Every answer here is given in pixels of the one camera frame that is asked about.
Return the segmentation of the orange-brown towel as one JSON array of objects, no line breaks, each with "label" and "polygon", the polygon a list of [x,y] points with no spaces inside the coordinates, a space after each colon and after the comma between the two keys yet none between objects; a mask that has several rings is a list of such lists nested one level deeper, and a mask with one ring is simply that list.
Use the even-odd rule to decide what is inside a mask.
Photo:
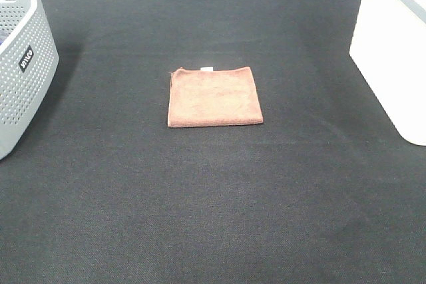
[{"label": "orange-brown towel", "polygon": [[169,128],[241,126],[264,122],[250,67],[170,74]]}]

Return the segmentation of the black fabric table mat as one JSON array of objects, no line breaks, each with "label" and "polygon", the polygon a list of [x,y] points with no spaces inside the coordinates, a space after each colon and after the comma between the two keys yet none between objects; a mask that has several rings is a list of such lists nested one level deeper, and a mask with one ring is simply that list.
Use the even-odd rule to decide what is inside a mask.
[{"label": "black fabric table mat", "polygon": [[[2,283],[425,282],[425,149],[349,57],[360,0],[42,1]],[[263,123],[168,127],[172,72],[242,67]]]}]

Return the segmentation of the white storage bin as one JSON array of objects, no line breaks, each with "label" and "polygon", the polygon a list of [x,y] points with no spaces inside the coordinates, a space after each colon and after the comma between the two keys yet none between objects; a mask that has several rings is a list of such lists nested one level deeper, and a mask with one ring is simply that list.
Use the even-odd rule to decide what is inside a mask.
[{"label": "white storage bin", "polygon": [[425,0],[361,0],[349,54],[400,136],[425,145]]}]

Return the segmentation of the grey perforated laundry basket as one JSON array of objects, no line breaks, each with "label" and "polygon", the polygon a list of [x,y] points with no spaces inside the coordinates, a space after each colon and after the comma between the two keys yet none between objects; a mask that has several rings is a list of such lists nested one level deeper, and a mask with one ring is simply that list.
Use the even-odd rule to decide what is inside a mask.
[{"label": "grey perforated laundry basket", "polygon": [[1,157],[16,146],[55,75],[59,54],[41,0],[1,2]]}]

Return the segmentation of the blue cloth in basket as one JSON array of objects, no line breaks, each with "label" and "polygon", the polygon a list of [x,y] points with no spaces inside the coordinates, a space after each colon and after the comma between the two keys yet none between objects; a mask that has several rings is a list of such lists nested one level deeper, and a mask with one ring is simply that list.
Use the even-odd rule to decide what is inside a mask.
[{"label": "blue cloth in basket", "polygon": [[7,32],[5,32],[4,30],[0,30],[0,45],[2,45],[7,37],[9,36],[9,34]]}]

